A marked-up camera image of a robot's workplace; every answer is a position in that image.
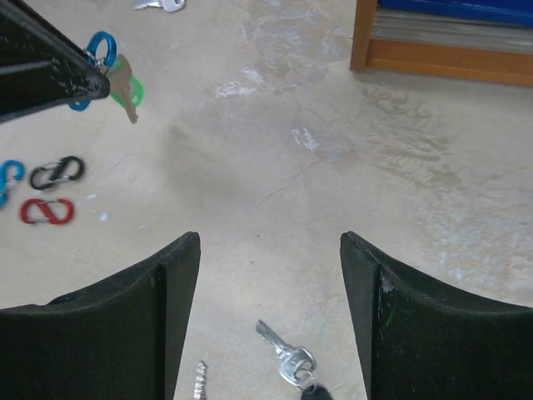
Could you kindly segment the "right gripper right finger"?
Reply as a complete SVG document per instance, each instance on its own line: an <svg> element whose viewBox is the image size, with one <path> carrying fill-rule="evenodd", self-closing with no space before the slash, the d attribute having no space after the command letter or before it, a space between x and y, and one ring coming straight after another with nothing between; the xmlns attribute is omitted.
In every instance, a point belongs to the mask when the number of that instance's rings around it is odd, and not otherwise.
<svg viewBox="0 0 533 400"><path fill-rule="evenodd" d="M529 399L532 311L461 290L353 232L341 268L370 399Z"/></svg>

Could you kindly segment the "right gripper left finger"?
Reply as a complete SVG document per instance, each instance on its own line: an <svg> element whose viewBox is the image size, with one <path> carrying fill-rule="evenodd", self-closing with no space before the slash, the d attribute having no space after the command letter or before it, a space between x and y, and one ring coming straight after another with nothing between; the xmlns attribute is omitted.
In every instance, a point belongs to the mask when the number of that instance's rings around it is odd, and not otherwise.
<svg viewBox="0 0 533 400"><path fill-rule="evenodd" d="M187 232L45 305L4 308L2 398L173 398L200 256Z"/></svg>

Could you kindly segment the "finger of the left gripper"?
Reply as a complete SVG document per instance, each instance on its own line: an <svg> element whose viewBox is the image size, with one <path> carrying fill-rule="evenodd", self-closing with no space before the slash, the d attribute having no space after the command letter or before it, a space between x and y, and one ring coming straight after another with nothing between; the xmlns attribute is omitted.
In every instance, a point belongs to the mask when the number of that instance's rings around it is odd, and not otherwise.
<svg viewBox="0 0 533 400"><path fill-rule="evenodd" d="M111 35L96 32L78 47L24 1L1 2L1 121L67 104L82 111L110 94L111 52L97 48Z"/></svg>

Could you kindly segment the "key with green tag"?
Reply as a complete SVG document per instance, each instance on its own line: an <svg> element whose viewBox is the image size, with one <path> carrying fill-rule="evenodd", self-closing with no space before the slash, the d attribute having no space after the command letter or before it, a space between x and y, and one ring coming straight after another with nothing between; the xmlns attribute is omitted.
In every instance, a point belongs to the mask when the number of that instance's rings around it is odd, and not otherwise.
<svg viewBox="0 0 533 400"><path fill-rule="evenodd" d="M131 100L130 81L132 77L132 67L129 61L124 55L119 53L107 74L110 82L110 94L117 95L122 100L130 123L135 124L137 122L137 108Z"/></svg>

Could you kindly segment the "key with black tag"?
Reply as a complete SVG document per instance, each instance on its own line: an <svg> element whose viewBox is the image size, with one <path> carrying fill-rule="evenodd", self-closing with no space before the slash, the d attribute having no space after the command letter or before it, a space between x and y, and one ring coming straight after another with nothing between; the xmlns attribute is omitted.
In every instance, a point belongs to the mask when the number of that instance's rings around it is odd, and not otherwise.
<svg viewBox="0 0 533 400"><path fill-rule="evenodd" d="M256 322L255 328L273 346L279 360L279 374L299 391L300 399L333 399L329 391L316 381L316 359L306 347L288 344L262 320Z"/></svg>

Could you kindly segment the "key with blue tag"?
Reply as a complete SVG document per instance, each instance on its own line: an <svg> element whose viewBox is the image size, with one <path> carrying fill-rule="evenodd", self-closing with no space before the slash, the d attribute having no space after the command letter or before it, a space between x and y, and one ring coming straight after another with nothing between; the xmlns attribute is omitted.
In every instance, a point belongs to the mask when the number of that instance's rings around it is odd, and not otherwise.
<svg viewBox="0 0 533 400"><path fill-rule="evenodd" d="M162 8L167 13L174 13L186 6L185 0L136 0L132 2L133 10L145 8Z"/></svg>

